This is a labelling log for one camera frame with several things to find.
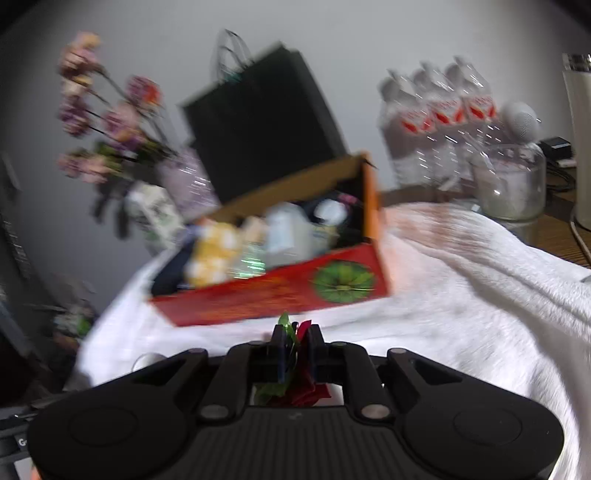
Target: plastic bottle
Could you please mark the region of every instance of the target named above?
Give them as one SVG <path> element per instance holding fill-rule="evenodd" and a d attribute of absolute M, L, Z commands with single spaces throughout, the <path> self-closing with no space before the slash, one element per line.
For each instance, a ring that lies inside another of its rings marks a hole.
<path fill-rule="evenodd" d="M 464 57 L 453 59 L 446 76 L 464 103 L 466 132 L 484 145 L 507 143 L 489 83 Z"/>
<path fill-rule="evenodd" d="M 469 175 L 460 151 L 464 144 L 460 131 L 466 125 L 466 112 L 462 99 L 441 70 L 427 61 L 421 62 L 421 66 L 423 69 L 415 74 L 414 82 L 436 128 L 430 135 L 434 140 L 434 178 L 440 190 L 458 189 L 460 178 Z"/>
<path fill-rule="evenodd" d="M 380 84 L 384 105 L 379 127 L 401 187 L 430 184 L 434 123 L 423 100 L 407 77 L 389 71 Z"/>

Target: metal screw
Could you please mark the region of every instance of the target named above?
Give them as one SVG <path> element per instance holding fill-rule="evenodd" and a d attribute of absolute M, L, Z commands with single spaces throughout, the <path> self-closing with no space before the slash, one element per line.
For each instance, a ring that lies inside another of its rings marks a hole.
<path fill-rule="evenodd" d="M 361 409 L 361 415 L 366 419 L 381 420 L 390 415 L 390 409 L 386 405 L 370 403 Z"/>
<path fill-rule="evenodd" d="M 229 410 L 223 405 L 207 405 L 201 409 L 201 416 L 208 420 L 221 420 L 229 415 Z"/>

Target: flower stem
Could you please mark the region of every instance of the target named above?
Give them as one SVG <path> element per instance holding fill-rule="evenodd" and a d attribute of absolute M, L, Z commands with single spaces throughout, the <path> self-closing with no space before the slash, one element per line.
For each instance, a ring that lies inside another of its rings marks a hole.
<path fill-rule="evenodd" d="M 98 113 L 94 113 L 91 110 L 86 110 L 86 112 L 89 113 L 89 114 L 91 114 L 91 115 L 97 116 L 98 118 L 102 118 L 102 116 L 100 116 Z"/>
<path fill-rule="evenodd" d="M 105 69 L 103 69 L 100 72 L 100 74 L 105 78 L 105 80 L 107 82 L 109 82 L 111 84 L 111 86 L 117 91 L 118 94 L 120 94 L 125 100 L 129 101 L 129 98 L 127 97 L 125 92 L 121 89 L 121 87 L 119 85 L 117 85 L 115 83 L 115 81 L 109 76 L 109 74 L 107 73 L 107 71 Z"/>
<path fill-rule="evenodd" d="M 101 97 L 98 93 L 96 93 L 94 90 L 89 90 L 89 92 L 94 95 L 95 97 L 97 97 L 101 102 L 103 102 L 106 106 L 111 107 L 111 104 L 108 102 L 108 100 L 105 100 L 103 97 Z"/>
<path fill-rule="evenodd" d="M 100 134 L 103 134 L 103 135 L 104 135 L 104 136 L 106 136 L 106 137 L 108 137 L 108 136 L 109 136 L 109 135 L 107 135 L 105 132 L 103 132 L 102 130 L 99 130 L 98 128 L 95 128 L 95 127 L 93 127 L 92 125 L 91 125 L 91 126 L 89 126 L 89 128 L 90 128 L 91 130 L 94 130 L 95 132 L 98 132 L 98 133 L 100 133 Z"/>
<path fill-rule="evenodd" d="M 166 138 L 166 135 L 164 135 L 164 132 L 162 131 L 162 129 L 158 125 L 158 122 L 156 121 L 156 119 L 154 117 L 150 117 L 150 116 L 147 118 L 148 118 L 148 122 L 150 123 L 150 125 L 152 125 L 152 127 L 154 127 L 154 130 L 156 130 L 156 133 L 160 136 L 160 140 L 162 141 L 162 143 L 167 144 L 168 138 Z"/>

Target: green circle print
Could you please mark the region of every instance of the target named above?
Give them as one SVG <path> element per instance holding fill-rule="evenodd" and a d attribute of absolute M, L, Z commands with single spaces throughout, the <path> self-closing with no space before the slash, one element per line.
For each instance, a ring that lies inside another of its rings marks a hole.
<path fill-rule="evenodd" d="M 372 293 L 375 275 L 363 264 L 335 260 L 316 270 L 312 284 L 318 296 L 331 303 L 353 303 Z"/>

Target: cable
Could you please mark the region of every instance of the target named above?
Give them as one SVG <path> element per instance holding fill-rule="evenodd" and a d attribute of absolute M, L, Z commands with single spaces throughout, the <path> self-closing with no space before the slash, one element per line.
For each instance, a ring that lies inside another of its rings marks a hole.
<path fill-rule="evenodd" d="M 576 187 L 576 180 L 574 179 L 574 177 L 565 169 L 560 167 L 560 165 L 558 165 L 554 160 L 550 160 L 548 158 L 546 158 L 546 160 L 547 173 L 551 173 L 552 175 L 560 177 L 565 181 L 565 185 L 546 184 L 546 188 L 550 192 L 554 193 L 563 193 L 574 190 Z"/>
<path fill-rule="evenodd" d="M 584 257 L 587 259 L 587 263 L 589 265 L 591 265 L 591 252 L 589 251 L 589 247 L 587 247 L 587 244 L 585 243 L 585 241 L 583 240 L 583 238 L 579 235 L 579 231 L 577 230 L 577 225 L 576 225 L 576 218 L 574 217 L 574 210 L 575 210 L 576 206 L 573 207 L 573 209 L 570 211 L 570 232 L 573 234 L 574 237 L 574 241 L 577 242 L 577 245 L 579 246 L 581 252 L 583 253 Z"/>

